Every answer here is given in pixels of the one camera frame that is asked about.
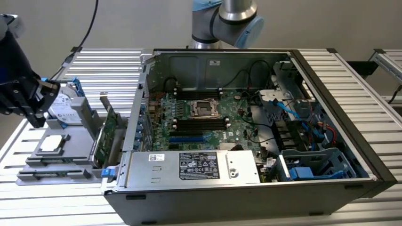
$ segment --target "black wire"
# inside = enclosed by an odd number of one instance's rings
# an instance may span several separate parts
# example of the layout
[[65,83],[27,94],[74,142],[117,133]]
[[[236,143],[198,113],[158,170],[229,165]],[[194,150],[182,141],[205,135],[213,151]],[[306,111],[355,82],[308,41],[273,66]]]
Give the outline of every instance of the black wire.
[[57,71],[57,73],[54,74],[54,76],[50,78],[50,80],[54,79],[54,77],[57,77],[61,73],[61,71],[65,69],[65,67],[61,67],[59,70]]
[[270,66],[269,62],[266,62],[265,60],[254,61],[253,64],[252,64],[250,70],[249,70],[249,85],[250,86],[253,85],[253,83],[252,83],[252,70],[253,70],[254,65],[258,64],[258,63],[265,63],[266,64],[266,66],[269,68],[269,74],[272,74],[272,66]]
[[[253,99],[256,96],[258,96],[258,94],[254,94],[254,95],[250,96],[248,99]],[[240,108],[238,108],[238,113],[240,113],[240,110],[241,110],[241,108],[242,108],[242,106],[244,106],[245,100],[242,101],[241,106],[240,106]],[[242,119],[246,123],[249,123],[250,125],[254,125],[254,126],[266,126],[268,128],[272,128],[272,127],[270,127],[269,125],[266,125],[266,124],[254,123],[254,122],[248,121],[248,120],[244,118],[244,116],[241,116],[241,119]]]
[[268,140],[264,140],[264,141],[254,141],[254,140],[252,140],[252,136],[253,136],[253,134],[256,133],[256,130],[253,131],[253,133],[250,134],[250,136],[249,136],[249,140],[253,142],[253,143],[256,143],[256,144],[261,144],[261,143],[264,143],[264,142],[268,142],[269,140],[273,140],[273,139],[276,139],[276,137],[272,137],[272,138],[269,138]]
[[168,83],[169,80],[172,80],[172,79],[174,79],[174,80],[178,82],[178,79],[177,79],[176,77],[168,77],[168,78],[165,79],[165,82],[164,82],[164,89],[162,89],[164,92],[166,92],[166,83]]
[[89,36],[90,36],[90,33],[91,33],[91,30],[93,30],[93,26],[94,26],[94,22],[95,22],[95,17],[97,17],[97,13],[98,13],[98,5],[99,5],[99,0],[95,0],[95,9],[94,9],[94,15],[93,15],[93,19],[91,19],[91,24],[90,24],[90,28],[89,28],[89,31],[87,31],[87,34],[82,40],[82,43],[79,44],[78,48],[74,50],[74,52],[67,56],[67,58],[65,59],[63,63],[62,63],[62,67],[59,68],[58,72],[54,74],[54,76],[50,78],[50,80],[54,79],[54,77],[61,73],[61,71],[66,68],[65,63],[71,63],[73,59],[74,59],[74,56],[77,54],[77,52],[81,50]]
[[256,144],[265,143],[265,142],[268,142],[269,140],[273,140],[273,139],[276,139],[276,137],[272,137],[272,138],[269,138],[269,139],[268,139],[268,140],[265,140],[265,141],[260,141],[260,142],[257,142],[257,141],[252,140],[252,137],[249,138],[249,140],[250,140],[253,143],[256,143]]
[[397,90],[396,90],[396,92],[395,92],[395,94],[393,94],[393,96],[392,96],[392,99],[391,99],[391,101],[389,101],[389,104],[395,101],[395,99],[396,99],[396,97],[397,97],[397,94],[400,93],[401,89],[402,89],[402,85],[400,85],[400,87],[397,88]]
[[254,101],[254,103],[256,103],[256,104],[250,103],[250,105],[257,105],[260,107],[264,106],[262,100],[258,96],[253,97],[250,101]]
[[240,75],[241,75],[242,72],[246,72],[248,75],[249,75],[249,78],[250,78],[250,73],[249,73],[249,71],[248,71],[246,69],[242,69],[242,70],[240,70],[240,72],[237,73],[237,75],[236,75],[236,77],[233,78],[233,80],[232,80],[225,86],[222,86],[222,88],[228,87],[228,86],[233,83],[233,81],[240,77]]

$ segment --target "power supply label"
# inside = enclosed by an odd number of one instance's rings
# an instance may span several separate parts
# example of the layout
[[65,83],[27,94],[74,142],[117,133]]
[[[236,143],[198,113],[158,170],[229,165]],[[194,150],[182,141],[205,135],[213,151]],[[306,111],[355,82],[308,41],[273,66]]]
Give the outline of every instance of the power supply label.
[[181,153],[180,164],[182,180],[220,179],[217,152]]

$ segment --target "metal rail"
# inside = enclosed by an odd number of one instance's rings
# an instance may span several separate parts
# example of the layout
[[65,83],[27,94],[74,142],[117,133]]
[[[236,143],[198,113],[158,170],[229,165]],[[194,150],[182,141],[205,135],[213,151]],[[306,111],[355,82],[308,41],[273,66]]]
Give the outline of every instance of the metal rail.
[[399,80],[402,85],[402,50],[376,49],[371,61],[375,61]]
[[[83,82],[86,94],[94,95],[97,99],[102,87],[113,86],[109,94],[115,97],[111,102],[118,112],[130,111],[131,105],[122,103],[133,102],[135,95],[135,89],[121,89],[135,87],[133,81],[135,75],[122,74],[139,73],[139,69],[117,69],[119,65],[111,66],[111,63],[99,62],[115,61],[117,64],[118,59],[114,57],[139,56],[139,53],[130,53],[134,51],[139,50],[86,49],[79,56],[93,58],[78,58],[77,61],[98,63],[75,61],[73,67],[81,65],[85,69],[70,68],[65,74],[66,78],[78,77],[81,80],[89,80]],[[359,79],[360,76],[353,69],[345,66],[346,63],[337,54],[324,49],[302,49],[301,52],[400,183],[373,199],[356,200],[330,216],[188,224],[189,226],[402,225],[402,149],[399,148],[402,145],[402,133],[397,122],[400,119],[385,107],[367,82]],[[139,67],[133,63],[125,66]],[[95,109],[98,106],[102,108],[102,104],[97,103],[94,99],[91,106]],[[43,133],[45,129],[33,128],[27,120],[23,120],[0,150],[0,225],[123,226],[119,215],[101,194],[101,184],[51,186],[15,184],[17,173],[22,170]]]

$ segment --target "green circuit board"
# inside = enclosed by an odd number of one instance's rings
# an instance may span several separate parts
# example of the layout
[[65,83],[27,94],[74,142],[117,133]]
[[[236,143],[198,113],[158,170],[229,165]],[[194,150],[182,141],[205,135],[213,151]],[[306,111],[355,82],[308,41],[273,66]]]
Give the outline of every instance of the green circuit board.
[[95,157],[99,163],[103,165],[109,159],[110,152],[113,150],[115,131],[118,128],[118,115],[110,106],[107,111],[107,117],[105,126],[101,132],[101,139],[95,150]]
[[[246,123],[240,114],[238,108],[244,101],[236,100],[234,96],[241,95],[241,92],[226,91],[222,95],[221,100],[218,100],[217,110],[221,117],[229,117],[232,126],[226,130],[205,130],[204,131],[204,143],[180,143],[180,148],[176,150],[220,150],[220,144],[222,143],[236,143],[242,145],[245,150],[253,150],[258,152],[261,150],[260,144],[256,144],[245,138],[244,131],[248,130],[248,134],[254,131],[254,126]],[[161,98],[160,112],[157,114],[165,114],[165,119],[154,122],[154,147],[153,151],[166,151],[170,149],[170,132],[176,129],[173,128],[174,118],[190,119],[192,116],[192,101],[177,100],[172,94],[166,94]]]

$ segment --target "blue latch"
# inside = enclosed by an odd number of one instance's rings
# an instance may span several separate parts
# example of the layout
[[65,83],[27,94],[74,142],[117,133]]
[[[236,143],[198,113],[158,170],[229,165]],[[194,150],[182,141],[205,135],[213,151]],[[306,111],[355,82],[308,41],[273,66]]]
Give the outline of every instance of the blue latch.
[[114,178],[115,177],[115,172],[117,172],[115,169],[103,169],[101,177],[102,178]]
[[289,170],[293,180],[324,180],[324,179],[341,179],[344,171],[337,171],[334,174],[314,176],[310,167],[294,167]]

